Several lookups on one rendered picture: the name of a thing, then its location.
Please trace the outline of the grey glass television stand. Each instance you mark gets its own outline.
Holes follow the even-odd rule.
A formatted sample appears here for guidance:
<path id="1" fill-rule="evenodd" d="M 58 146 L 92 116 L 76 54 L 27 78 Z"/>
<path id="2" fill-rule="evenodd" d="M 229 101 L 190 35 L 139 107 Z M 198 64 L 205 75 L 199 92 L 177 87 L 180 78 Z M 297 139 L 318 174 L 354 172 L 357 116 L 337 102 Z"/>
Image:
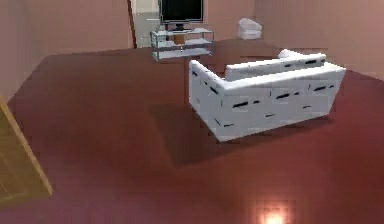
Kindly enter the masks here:
<path id="1" fill-rule="evenodd" d="M 206 28 L 158 30 L 152 31 L 150 37 L 152 56 L 156 61 L 213 53 L 214 32 Z"/>

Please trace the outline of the brown room door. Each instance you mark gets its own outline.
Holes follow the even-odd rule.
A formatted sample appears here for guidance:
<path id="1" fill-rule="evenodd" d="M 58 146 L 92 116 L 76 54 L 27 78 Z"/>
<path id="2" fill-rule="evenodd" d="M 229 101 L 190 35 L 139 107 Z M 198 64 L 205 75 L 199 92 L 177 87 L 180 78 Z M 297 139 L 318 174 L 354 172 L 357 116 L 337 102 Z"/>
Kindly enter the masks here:
<path id="1" fill-rule="evenodd" d="M 135 26 L 134 26 L 134 13 L 132 10 L 132 1 L 126 0 L 127 3 L 127 12 L 128 12 L 128 20 L 129 20 L 129 26 L 131 31 L 131 37 L 132 37 L 132 45 L 134 49 L 137 49 L 137 39 L 136 39 L 136 32 L 135 32 Z"/>

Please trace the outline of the white sofa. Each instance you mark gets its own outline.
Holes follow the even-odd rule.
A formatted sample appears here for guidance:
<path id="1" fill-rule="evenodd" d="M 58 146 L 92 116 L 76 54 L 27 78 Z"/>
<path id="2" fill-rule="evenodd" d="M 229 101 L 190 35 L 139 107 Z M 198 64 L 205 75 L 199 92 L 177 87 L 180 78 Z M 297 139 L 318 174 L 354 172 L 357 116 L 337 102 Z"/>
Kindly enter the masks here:
<path id="1" fill-rule="evenodd" d="M 323 53 L 288 49 L 276 59 L 228 65 L 220 77 L 189 62 L 189 104 L 226 142 L 330 113 L 346 74 Z"/>

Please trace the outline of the black television set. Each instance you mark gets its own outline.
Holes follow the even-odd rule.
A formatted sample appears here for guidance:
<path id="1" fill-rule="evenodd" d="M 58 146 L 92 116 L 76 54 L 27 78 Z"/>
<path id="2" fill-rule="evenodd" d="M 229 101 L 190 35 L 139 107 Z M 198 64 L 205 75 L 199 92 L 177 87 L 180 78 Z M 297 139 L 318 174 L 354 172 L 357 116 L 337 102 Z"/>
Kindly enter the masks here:
<path id="1" fill-rule="evenodd" d="M 161 25 L 175 25 L 173 31 L 183 31 L 185 24 L 202 23 L 204 0 L 159 0 Z"/>

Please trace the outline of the tan wooden table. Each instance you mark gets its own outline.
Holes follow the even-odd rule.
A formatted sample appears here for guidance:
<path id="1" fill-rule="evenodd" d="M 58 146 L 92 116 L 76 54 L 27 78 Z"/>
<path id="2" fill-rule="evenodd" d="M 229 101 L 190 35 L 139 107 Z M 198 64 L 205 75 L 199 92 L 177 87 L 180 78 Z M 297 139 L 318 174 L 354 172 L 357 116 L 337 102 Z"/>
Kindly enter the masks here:
<path id="1" fill-rule="evenodd" d="M 45 198 L 52 186 L 0 96 L 0 207 Z"/>

